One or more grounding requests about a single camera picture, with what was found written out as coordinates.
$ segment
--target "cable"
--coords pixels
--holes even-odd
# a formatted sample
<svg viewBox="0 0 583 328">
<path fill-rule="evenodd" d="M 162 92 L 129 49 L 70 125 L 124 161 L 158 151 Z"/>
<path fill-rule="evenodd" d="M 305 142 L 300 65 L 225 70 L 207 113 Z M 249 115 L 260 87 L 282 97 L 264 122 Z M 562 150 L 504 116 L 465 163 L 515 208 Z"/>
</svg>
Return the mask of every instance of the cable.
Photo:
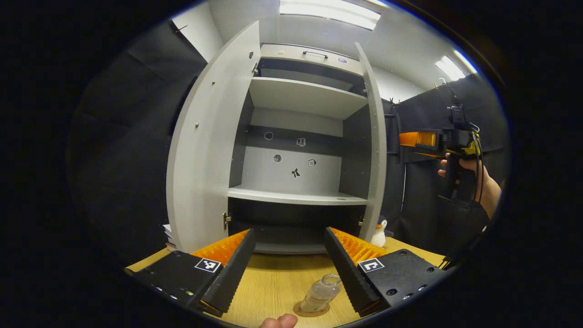
<svg viewBox="0 0 583 328">
<path fill-rule="evenodd" d="M 405 183 L 407 182 L 407 163 L 405 163 L 405 174 L 403 175 L 403 199 L 401 199 L 401 213 L 403 213 L 403 203 L 405 203 Z"/>
<path fill-rule="evenodd" d="M 470 210 L 468 211 L 468 218 L 466 220 L 466 224 L 469 224 L 470 217 L 472 216 L 473 203 L 474 203 L 474 199 L 477 196 L 477 177 L 478 177 L 479 169 L 480 169 L 480 158 L 477 155 L 478 154 L 478 152 L 477 152 L 477 140 L 476 140 L 476 133 L 474 131 L 472 131 L 472 139 L 474 142 L 474 148 L 476 149 L 476 178 L 474 179 L 474 185 L 475 185 L 474 195 L 473 195 L 472 199 L 470 199 Z"/>
<path fill-rule="evenodd" d="M 480 141 L 480 138 L 477 139 L 477 145 L 480 149 L 480 155 L 479 158 L 482 161 L 482 182 L 480 183 L 480 197 L 478 199 L 478 204 L 480 204 L 482 202 L 482 192 L 484 190 L 484 153 L 482 152 L 482 142 Z"/>
<path fill-rule="evenodd" d="M 477 130 L 474 130 L 474 131 L 476 131 L 476 133 L 480 133 L 480 127 L 479 127 L 479 126 L 477 126 L 476 124 L 474 124 L 474 123 L 472 123 L 472 122 L 469 122 L 469 124 L 470 124 L 472 127 L 475 127 L 475 128 L 477 129 Z"/>
</svg>

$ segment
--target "ceiling light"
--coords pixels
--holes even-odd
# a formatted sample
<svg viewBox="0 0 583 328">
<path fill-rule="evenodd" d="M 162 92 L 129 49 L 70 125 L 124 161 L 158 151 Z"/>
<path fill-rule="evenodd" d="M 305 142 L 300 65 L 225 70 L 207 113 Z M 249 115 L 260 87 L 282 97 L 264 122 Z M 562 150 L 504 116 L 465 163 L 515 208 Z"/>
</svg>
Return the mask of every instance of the ceiling light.
<svg viewBox="0 0 583 328">
<path fill-rule="evenodd" d="M 462 55 L 462 53 L 460 53 L 457 50 L 454 50 L 454 54 L 456 56 L 458 56 L 459 60 L 461 60 L 463 62 L 464 65 L 466 65 L 468 67 L 468 69 L 470 70 L 470 73 L 477 73 L 476 69 L 474 68 L 474 66 L 472 64 L 470 64 L 470 62 L 466 59 L 466 57 L 464 57 Z"/>
<path fill-rule="evenodd" d="M 443 73 L 446 73 L 452 81 L 457 81 L 466 77 L 462 70 L 459 69 L 459 67 L 457 67 L 447 56 L 443 56 L 440 61 L 436 62 L 436 66 L 442 70 Z"/>
<path fill-rule="evenodd" d="M 342 0 L 280 0 L 281 15 L 330 18 L 373 30 L 381 14 Z"/>
<path fill-rule="evenodd" d="M 375 5 L 377 5 L 377 6 L 381 6 L 381 7 L 385 7 L 385 8 L 390 8 L 390 7 L 389 7 L 389 6 L 387 6 L 387 4 L 386 4 L 384 1 L 382 1 L 382 0 L 365 0 L 365 1 L 368 1 L 368 2 L 370 2 L 371 4 L 375 4 Z"/>
</svg>

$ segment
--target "water bottle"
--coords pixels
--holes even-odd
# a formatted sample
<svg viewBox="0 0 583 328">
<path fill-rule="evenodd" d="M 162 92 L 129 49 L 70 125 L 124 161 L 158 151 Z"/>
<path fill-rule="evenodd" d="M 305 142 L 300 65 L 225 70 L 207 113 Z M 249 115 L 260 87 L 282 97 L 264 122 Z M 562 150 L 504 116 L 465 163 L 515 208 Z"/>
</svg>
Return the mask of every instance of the water bottle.
<svg viewBox="0 0 583 328">
<path fill-rule="evenodd" d="M 340 292 L 340 283 L 340 277 L 335 274 L 323 276 L 312 285 L 301 302 L 300 309 L 306 313 L 322 311 Z"/>
</svg>

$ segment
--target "cabinet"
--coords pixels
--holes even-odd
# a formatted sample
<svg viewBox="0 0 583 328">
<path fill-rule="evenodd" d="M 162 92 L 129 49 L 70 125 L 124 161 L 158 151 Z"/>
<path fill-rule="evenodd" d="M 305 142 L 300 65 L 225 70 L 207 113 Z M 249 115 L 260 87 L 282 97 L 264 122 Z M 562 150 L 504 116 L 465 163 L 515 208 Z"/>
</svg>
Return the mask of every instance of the cabinet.
<svg viewBox="0 0 583 328">
<path fill-rule="evenodd" d="M 247 228 L 265 253 L 325 252 L 325 226 L 371 239 L 387 146 L 372 69 L 355 47 L 359 60 L 260 46 L 255 22 L 221 49 L 190 90 L 171 143 L 167 205 L 178 249 Z"/>
</svg>

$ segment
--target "stuffed penguin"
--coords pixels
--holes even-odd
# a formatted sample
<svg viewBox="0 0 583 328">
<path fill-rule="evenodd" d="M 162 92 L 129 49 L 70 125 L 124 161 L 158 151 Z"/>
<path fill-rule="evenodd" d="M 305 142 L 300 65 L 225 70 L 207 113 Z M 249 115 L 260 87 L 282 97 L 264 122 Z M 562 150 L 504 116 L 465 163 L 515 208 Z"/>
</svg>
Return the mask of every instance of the stuffed penguin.
<svg viewBox="0 0 583 328">
<path fill-rule="evenodd" d="M 370 240 L 370 243 L 378 246 L 383 247 L 387 242 L 387 237 L 385 236 L 385 228 L 387 227 L 387 220 L 382 220 L 381 224 L 377 224 L 377 228 L 374 231 L 373 238 Z"/>
</svg>

